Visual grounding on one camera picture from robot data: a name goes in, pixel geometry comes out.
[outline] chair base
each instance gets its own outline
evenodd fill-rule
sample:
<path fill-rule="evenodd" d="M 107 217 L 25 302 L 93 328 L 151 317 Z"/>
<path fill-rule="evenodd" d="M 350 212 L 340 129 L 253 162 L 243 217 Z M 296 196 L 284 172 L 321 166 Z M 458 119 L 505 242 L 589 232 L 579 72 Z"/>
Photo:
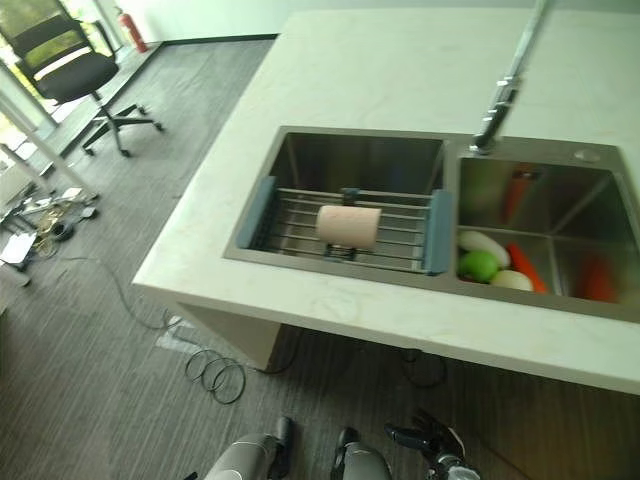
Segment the chair base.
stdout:
<path fill-rule="evenodd" d="M 124 125 L 150 124 L 150 125 L 153 125 L 155 129 L 158 130 L 159 132 L 164 131 L 162 124 L 160 122 L 156 122 L 152 118 L 148 118 L 144 116 L 143 117 L 128 116 L 134 110 L 137 110 L 141 115 L 146 115 L 147 112 L 142 106 L 139 106 L 136 104 L 129 105 L 127 108 L 118 112 L 117 114 L 111 115 L 107 110 L 107 108 L 100 101 L 100 96 L 96 92 L 93 92 L 91 96 L 94 98 L 94 100 L 98 104 L 100 113 L 91 120 L 94 123 L 98 123 L 98 128 L 82 144 L 82 150 L 84 150 L 84 152 L 87 155 L 91 155 L 91 156 L 95 155 L 95 152 L 93 151 L 93 148 L 91 148 L 91 145 L 93 145 L 96 142 L 96 140 L 101 138 L 107 132 L 111 132 L 113 134 L 113 138 L 116 141 L 116 146 L 118 147 L 120 154 L 123 157 L 130 157 L 131 152 L 129 152 L 129 150 L 124 149 L 122 147 L 122 142 L 120 141 L 120 128 Z"/>

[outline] gray carpet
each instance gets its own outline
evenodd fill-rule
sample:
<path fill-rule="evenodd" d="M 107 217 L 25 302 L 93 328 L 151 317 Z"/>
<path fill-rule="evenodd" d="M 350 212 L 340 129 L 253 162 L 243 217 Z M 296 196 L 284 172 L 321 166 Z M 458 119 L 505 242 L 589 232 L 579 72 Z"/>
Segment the gray carpet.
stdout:
<path fill-rule="evenodd" d="M 79 224 L 58 255 L 108 263 L 143 321 L 160 324 L 163 308 L 130 281 L 270 45 L 165 48 L 116 108 L 148 105 L 166 133 L 124 129 L 131 159 L 108 136 L 96 157 L 70 157 L 101 192 L 101 215 Z M 54 257 L 29 274 L 28 288 L 0 286 L 9 304 L 0 325 L 2 479 L 203 477 L 230 442 L 287 414 L 299 425 L 290 478 L 328 478 L 336 435 L 350 424 L 383 451 L 394 478 L 417 480 L 420 456 L 382 426 L 408 421 L 418 406 L 460 430 L 488 479 L 527 478 L 519 470 L 540 480 L 637 477 L 638 397 L 457 361 L 445 384 L 419 389 L 405 374 L 433 379 L 436 359 L 405 364 L 391 347 L 304 331 L 290 369 L 247 370 L 242 398 L 222 406 L 184 377 L 187 354 L 156 346 L 164 333 L 127 315 L 104 269 Z M 202 332 L 179 333 L 229 353 Z"/>

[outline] paper towel roll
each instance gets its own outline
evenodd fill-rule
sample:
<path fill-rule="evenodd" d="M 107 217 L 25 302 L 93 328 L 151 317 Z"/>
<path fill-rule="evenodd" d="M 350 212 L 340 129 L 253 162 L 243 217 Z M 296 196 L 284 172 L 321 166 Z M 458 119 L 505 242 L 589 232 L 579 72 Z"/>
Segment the paper towel roll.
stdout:
<path fill-rule="evenodd" d="M 316 234 L 332 245 L 373 250 L 381 213 L 379 208 L 324 205 L 318 212 Z"/>

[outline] white radish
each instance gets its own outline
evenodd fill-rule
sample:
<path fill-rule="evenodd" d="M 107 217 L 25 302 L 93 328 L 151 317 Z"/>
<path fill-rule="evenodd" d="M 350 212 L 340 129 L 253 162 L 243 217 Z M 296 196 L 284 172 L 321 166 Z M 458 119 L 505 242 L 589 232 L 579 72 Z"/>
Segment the white radish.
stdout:
<path fill-rule="evenodd" d="M 468 252 L 487 252 L 498 260 L 501 268 L 506 268 L 511 263 L 511 257 L 507 250 L 492 238 L 487 237 L 484 233 L 474 230 L 466 230 L 458 235 L 458 246 Z"/>
<path fill-rule="evenodd" d="M 491 285 L 496 287 L 515 288 L 516 290 L 533 290 L 533 284 L 524 273 L 512 270 L 501 270 L 491 279 Z"/>

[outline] carrot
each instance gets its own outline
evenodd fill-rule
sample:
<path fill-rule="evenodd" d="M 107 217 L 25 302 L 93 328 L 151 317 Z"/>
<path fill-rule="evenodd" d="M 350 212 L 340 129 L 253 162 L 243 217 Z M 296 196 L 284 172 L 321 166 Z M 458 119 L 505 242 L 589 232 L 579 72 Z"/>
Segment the carrot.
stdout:
<path fill-rule="evenodd" d="M 511 264 L 513 269 L 525 274 L 531 280 L 533 284 L 533 291 L 538 293 L 547 293 L 549 289 L 544 283 L 533 264 L 529 261 L 522 249 L 517 245 L 511 243 L 507 245 L 507 251 L 511 256 Z"/>

